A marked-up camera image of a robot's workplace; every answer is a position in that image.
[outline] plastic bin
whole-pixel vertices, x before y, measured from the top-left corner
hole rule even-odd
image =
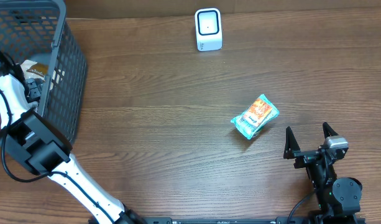
[[[65,19],[61,0],[0,1],[0,50],[48,65],[37,112],[73,143],[88,66]]]

